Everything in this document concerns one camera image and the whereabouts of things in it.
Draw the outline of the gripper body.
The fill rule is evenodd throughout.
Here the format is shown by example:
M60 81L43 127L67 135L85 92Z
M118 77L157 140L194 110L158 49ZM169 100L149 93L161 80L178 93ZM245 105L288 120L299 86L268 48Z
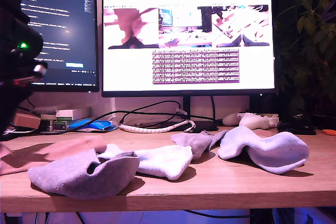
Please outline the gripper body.
M40 72L1 73L1 92L12 91L16 88L26 88L43 77L44 74Z

